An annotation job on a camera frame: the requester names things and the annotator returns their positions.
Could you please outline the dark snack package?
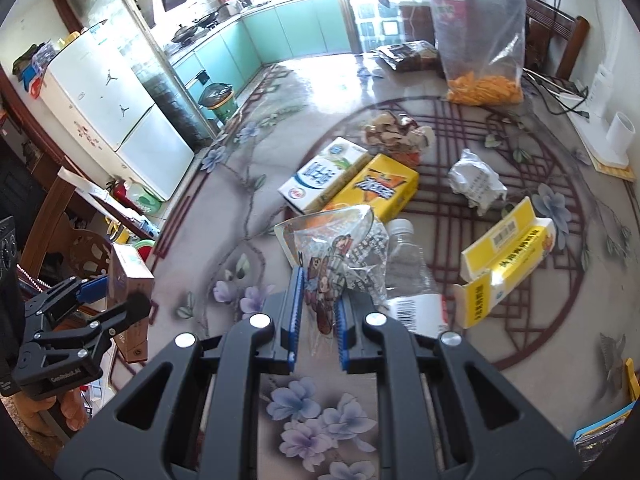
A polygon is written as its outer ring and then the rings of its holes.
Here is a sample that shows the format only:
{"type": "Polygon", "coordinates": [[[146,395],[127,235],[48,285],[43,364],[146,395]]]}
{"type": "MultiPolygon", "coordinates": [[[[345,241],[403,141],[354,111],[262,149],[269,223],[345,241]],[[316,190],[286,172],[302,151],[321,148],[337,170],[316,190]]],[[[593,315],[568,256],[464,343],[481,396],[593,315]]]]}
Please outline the dark snack package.
{"type": "Polygon", "coordinates": [[[426,40],[414,40],[381,46],[376,55],[399,73],[436,70],[440,65],[437,49],[426,40]]]}

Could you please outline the clear zip bag orange snacks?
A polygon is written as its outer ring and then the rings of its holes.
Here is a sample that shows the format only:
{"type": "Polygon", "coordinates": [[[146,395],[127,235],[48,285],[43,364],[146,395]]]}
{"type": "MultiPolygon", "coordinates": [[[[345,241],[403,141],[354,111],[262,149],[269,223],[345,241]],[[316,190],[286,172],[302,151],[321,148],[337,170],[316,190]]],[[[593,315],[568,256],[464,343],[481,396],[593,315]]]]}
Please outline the clear zip bag orange snacks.
{"type": "Polygon", "coordinates": [[[466,106],[523,101],[525,0],[466,0],[465,68],[447,99],[466,106]]]}

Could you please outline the teal kitchen cabinets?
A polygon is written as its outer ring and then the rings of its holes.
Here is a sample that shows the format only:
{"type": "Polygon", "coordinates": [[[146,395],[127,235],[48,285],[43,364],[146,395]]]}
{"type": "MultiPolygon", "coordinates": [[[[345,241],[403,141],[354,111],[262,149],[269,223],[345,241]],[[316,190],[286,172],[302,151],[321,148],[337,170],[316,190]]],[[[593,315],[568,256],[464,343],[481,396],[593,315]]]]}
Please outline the teal kitchen cabinets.
{"type": "Polygon", "coordinates": [[[229,18],[169,63],[190,90],[204,74],[239,92],[270,64],[351,50],[340,0],[290,0],[229,18]]]}

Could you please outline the clear cartoon plastic wrapper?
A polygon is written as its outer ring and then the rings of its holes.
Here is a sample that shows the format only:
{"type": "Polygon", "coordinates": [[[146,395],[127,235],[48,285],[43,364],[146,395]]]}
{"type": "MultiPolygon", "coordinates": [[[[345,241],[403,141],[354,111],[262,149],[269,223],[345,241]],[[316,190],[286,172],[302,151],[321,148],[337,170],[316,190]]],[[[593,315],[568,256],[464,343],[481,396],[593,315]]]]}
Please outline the clear cartoon plastic wrapper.
{"type": "Polygon", "coordinates": [[[384,304],[390,237],[370,206],[297,216],[277,224],[274,235],[290,265],[304,271],[309,350],[314,356],[334,346],[334,307],[345,289],[365,292],[377,307],[384,304]]]}

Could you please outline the white desk lamp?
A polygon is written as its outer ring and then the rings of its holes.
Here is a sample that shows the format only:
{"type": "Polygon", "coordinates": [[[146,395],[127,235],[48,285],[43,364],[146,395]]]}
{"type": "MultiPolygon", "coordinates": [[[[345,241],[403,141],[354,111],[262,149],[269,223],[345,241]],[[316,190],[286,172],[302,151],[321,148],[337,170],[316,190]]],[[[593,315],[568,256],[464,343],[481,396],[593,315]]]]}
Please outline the white desk lamp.
{"type": "Polygon", "coordinates": [[[605,167],[627,169],[628,148],[636,136],[636,128],[622,112],[606,118],[608,102],[612,98],[614,76],[612,70],[601,63],[594,74],[585,103],[579,107],[588,117],[578,115],[574,127],[589,154],[605,167]]]}

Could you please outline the white two-door refrigerator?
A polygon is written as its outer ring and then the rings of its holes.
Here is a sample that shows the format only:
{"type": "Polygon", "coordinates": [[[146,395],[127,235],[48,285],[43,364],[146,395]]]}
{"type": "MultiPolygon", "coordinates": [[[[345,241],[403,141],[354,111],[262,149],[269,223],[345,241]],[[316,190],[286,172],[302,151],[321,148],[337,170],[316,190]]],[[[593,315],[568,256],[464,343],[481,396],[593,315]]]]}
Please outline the white two-door refrigerator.
{"type": "Polygon", "coordinates": [[[43,72],[40,98],[108,176],[143,185],[166,202],[194,151],[118,50],[84,32],[43,72]]]}

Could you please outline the plastic bottle red label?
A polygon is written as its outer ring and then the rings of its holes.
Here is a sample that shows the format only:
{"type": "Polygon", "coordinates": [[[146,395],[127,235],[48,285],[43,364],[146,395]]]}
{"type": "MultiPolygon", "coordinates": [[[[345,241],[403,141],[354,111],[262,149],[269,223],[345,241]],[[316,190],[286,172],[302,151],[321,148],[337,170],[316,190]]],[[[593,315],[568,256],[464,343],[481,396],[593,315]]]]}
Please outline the plastic bottle red label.
{"type": "Polygon", "coordinates": [[[435,39],[448,80],[464,72],[466,0],[431,0],[435,39]]]}

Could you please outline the dark wooden chair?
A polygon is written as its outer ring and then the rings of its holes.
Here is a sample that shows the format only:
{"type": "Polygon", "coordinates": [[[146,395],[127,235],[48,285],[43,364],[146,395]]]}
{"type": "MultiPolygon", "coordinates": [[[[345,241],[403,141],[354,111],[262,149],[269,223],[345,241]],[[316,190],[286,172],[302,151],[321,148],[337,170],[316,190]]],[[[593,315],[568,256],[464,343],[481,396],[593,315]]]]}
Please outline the dark wooden chair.
{"type": "Polygon", "coordinates": [[[525,2],[525,67],[569,80],[589,34],[589,22],[542,0],[525,2]]]}

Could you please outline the green trash bin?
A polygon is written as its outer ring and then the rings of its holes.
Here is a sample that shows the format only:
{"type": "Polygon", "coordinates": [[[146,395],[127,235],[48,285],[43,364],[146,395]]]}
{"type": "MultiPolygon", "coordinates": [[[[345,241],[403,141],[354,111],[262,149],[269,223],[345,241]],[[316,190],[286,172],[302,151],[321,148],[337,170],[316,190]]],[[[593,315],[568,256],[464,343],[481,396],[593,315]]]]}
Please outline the green trash bin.
{"type": "Polygon", "coordinates": [[[234,90],[231,84],[209,84],[198,98],[198,105],[214,113],[224,124],[238,110],[234,90]]]}

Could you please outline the black wok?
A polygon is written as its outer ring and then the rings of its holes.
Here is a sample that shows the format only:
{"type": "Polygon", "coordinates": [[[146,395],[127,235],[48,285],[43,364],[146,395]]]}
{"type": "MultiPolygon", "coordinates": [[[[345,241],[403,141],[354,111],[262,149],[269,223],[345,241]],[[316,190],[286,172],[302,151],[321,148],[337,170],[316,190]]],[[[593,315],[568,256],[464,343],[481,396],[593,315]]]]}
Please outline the black wok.
{"type": "Polygon", "coordinates": [[[198,32],[200,28],[198,25],[191,26],[183,26],[180,25],[179,28],[174,33],[174,36],[171,38],[171,42],[173,44],[185,44],[190,41],[194,35],[198,32]]]}

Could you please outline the carved wooden chair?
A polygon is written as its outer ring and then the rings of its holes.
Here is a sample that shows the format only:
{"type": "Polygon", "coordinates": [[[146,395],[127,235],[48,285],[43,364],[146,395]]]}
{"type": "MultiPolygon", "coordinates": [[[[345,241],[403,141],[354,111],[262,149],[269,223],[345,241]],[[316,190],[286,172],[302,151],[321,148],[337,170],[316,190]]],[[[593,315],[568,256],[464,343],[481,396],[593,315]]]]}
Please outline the carved wooden chair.
{"type": "Polygon", "coordinates": [[[120,224],[140,240],[155,240],[157,230],[148,219],[122,206],[107,190],[61,168],[49,188],[20,258],[20,267],[32,278],[39,278],[47,254],[61,254],[66,266],[80,278],[99,278],[107,274],[111,261],[111,240],[105,235],[76,229],[66,209],[74,195],[79,195],[101,216],[120,224]]]}

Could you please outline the red green plastic stool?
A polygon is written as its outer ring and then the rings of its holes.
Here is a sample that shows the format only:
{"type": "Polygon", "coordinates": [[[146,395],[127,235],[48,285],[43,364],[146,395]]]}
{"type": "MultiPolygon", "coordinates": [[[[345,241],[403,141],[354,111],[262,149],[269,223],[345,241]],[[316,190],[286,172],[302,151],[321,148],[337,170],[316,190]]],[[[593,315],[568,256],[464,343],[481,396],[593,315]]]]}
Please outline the red green plastic stool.
{"type": "Polygon", "coordinates": [[[154,246],[154,240],[137,240],[132,244],[132,247],[138,252],[143,261],[148,260],[154,246]]]}

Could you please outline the items on top of refrigerator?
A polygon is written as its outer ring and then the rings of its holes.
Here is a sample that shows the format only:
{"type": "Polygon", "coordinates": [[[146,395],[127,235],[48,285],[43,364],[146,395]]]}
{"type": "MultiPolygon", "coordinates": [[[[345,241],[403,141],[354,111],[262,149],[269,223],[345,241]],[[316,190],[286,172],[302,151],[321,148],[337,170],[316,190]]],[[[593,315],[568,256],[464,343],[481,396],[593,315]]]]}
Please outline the items on top of refrigerator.
{"type": "Polygon", "coordinates": [[[32,44],[14,61],[12,75],[33,99],[39,98],[43,75],[50,62],[79,36],[80,32],[72,32],[66,38],[32,44]]]}

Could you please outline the brown cigarette pack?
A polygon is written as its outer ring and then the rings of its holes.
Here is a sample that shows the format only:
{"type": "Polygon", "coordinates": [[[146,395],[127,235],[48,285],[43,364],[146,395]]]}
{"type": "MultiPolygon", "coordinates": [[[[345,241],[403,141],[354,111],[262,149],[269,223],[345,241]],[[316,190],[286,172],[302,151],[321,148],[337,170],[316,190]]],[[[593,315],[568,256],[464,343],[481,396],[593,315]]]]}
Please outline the brown cigarette pack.
{"type": "Polygon", "coordinates": [[[154,276],[137,249],[114,244],[108,267],[107,307],[127,304],[128,328],[115,337],[127,363],[148,358],[148,328],[154,276]]]}

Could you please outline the yellow medicine box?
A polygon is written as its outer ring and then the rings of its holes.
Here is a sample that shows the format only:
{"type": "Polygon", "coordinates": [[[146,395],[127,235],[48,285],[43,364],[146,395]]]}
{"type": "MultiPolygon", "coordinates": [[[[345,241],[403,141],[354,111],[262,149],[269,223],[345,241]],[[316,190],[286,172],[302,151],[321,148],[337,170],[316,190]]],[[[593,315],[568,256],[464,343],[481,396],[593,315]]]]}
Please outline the yellow medicine box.
{"type": "Polygon", "coordinates": [[[538,218],[532,201],[523,198],[511,212],[460,256],[463,283],[454,286],[456,323],[471,328],[513,292],[552,252],[556,229],[538,218]]]}

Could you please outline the white blue milk carton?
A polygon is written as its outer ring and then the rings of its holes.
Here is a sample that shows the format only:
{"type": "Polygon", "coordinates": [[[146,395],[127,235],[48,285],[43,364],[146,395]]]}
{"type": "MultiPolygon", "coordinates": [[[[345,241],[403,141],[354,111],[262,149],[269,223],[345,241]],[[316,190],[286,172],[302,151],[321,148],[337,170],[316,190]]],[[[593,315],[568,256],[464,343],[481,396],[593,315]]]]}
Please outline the white blue milk carton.
{"type": "Polygon", "coordinates": [[[279,193],[300,214],[313,214],[323,209],[370,159],[366,148],[339,136],[282,184],[279,193]]]}

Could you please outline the colourful wrapper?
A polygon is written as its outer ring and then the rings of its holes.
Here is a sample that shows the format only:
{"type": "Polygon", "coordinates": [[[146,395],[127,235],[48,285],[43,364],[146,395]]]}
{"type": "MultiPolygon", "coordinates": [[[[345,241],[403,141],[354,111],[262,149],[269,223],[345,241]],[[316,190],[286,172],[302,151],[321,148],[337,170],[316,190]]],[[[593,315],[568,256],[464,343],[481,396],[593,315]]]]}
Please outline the colourful wrapper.
{"type": "Polygon", "coordinates": [[[382,112],[364,125],[362,140],[372,154],[382,154],[416,168],[434,148],[436,136],[431,126],[420,126],[407,114],[382,112]]]}

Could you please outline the clear water bottle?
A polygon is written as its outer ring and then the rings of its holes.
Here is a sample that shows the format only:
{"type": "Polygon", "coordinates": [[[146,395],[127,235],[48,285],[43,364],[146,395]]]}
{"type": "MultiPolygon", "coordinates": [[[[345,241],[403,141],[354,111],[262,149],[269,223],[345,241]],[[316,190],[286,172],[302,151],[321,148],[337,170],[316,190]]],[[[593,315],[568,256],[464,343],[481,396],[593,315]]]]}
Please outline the clear water bottle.
{"type": "Polygon", "coordinates": [[[398,218],[386,230],[386,310],[410,332],[436,339],[448,330],[446,301],[414,240],[413,225],[398,218]]]}

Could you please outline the white paper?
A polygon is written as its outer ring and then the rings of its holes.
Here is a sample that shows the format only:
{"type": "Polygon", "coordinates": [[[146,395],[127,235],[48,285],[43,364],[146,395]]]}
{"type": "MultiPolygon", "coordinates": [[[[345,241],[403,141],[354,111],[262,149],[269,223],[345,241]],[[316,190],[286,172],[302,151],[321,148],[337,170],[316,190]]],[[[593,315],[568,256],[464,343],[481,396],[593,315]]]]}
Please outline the white paper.
{"type": "Polygon", "coordinates": [[[448,171],[451,191],[462,195],[481,217],[497,200],[505,200],[508,190],[500,176],[468,148],[448,171]]]}

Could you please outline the yellow orange drink carton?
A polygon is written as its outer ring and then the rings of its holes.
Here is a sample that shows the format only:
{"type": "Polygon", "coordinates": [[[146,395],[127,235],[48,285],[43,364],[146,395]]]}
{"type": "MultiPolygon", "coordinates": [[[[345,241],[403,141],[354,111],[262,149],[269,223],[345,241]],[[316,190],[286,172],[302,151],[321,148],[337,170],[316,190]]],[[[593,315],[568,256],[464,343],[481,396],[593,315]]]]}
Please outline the yellow orange drink carton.
{"type": "Polygon", "coordinates": [[[416,170],[386,155],[378,154],[364,166],[323,208],[370,206],[383,223],[395,219],[416,194],[416,170]]]}

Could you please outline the blue booklet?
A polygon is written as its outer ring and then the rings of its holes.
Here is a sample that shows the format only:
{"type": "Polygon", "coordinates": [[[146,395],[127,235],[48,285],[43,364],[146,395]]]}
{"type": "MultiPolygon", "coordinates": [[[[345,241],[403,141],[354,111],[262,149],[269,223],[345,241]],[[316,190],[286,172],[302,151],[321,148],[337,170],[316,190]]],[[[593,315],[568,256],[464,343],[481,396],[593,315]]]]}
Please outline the blue booklet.
{"type": "Polygon", "coordinates": [[[624,362],[624,378],[630,403],[604,419],[574,433],[574,448],[576,448],[582,460],[582,466],[585,469],[592,465],[602,451],[613,441],[620,431],[620,427],[629,417],[634,404],[639,400],[639,379],[634,369],[634,360],[631,358],[626,359],[624,362]]]}

